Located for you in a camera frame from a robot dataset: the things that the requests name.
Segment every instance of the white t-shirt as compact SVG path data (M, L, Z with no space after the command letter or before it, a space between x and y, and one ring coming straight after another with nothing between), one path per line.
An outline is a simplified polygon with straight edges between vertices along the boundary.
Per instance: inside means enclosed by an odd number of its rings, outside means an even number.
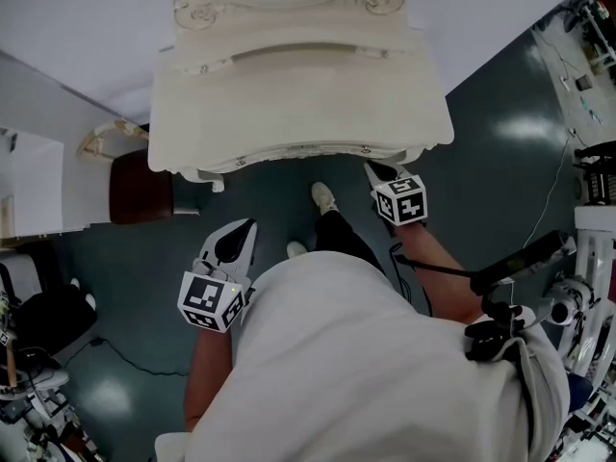
M191 435L159 437L159 462L549 455L569 390L541 326L521 345L535 418L529 455L514 366L467 360L465 325L417 314L370 264L308 253L266 272L255 289L233 371Z

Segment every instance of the white sneaker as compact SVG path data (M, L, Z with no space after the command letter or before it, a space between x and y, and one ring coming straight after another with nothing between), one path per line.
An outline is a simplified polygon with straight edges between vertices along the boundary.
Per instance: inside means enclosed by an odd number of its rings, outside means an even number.
M319 207L321 215L329 211L338 211L334 194L329 190L327 185L320 181L312 186L312 199L317 204L317 207Z
M86 303L92 310L96 311L96 299L94 299L93 295L86 295Z
M287 244L287 256L290 260L304 253L308 253L308 250L300 242L290 242Z

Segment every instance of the person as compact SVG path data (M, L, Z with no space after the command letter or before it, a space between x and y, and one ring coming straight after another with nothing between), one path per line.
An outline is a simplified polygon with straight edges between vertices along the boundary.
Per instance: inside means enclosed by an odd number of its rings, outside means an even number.
M469 280L417 269L434 317L419 315L332 192L316 183L312 196L317 251L291 243L255 282L235 366L228 333L200 332L175 460L543 462L569 393L542 328L525 332L531 422L514 365L465 356L465 327L486 320ZM410 259L461 269L421 224L396 234Z

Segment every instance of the dark gray floor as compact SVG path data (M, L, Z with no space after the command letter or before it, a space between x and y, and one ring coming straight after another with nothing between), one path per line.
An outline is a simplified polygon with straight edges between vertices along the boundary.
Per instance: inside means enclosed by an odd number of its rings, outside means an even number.
M552 83L533 53L529 33L448 96L455 141L410 166L427 187L428 227L467 268L478 269L520 248L539 217L567 139ZM252 273L283 260L285 245L314 244L318 213L309 195L322 180L388 276L393 244L371 210L362 160L349 156L261 163L226 176L226 191L182 185L201 217L136 225L100 225L55 241L66 276L75 275L98 301L92 334L110 339L155 370L189 368L194 328L175 309L182 273L205 237L237 219L259 223ZM575 176L569 154L537 235L573 230ZM517 285L515 299L536 304L555 269ZM413 282L410 272L405 272ZM425 310L413 283L414 303ZM508 297L508 290L500 294ZM72 354L86 339L63 353ZM87 348L68 367L66 391L87 430L117 462L146 461L158 434L182 430L184 378L153 377L121 362L107 346Z

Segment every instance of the white dresser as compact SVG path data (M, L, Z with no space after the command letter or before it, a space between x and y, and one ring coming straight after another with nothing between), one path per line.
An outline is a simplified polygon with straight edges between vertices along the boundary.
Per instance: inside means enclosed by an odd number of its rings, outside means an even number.
M149 164L224 188L283 158L417 159L450 143L445 97L405 0L174 0Z

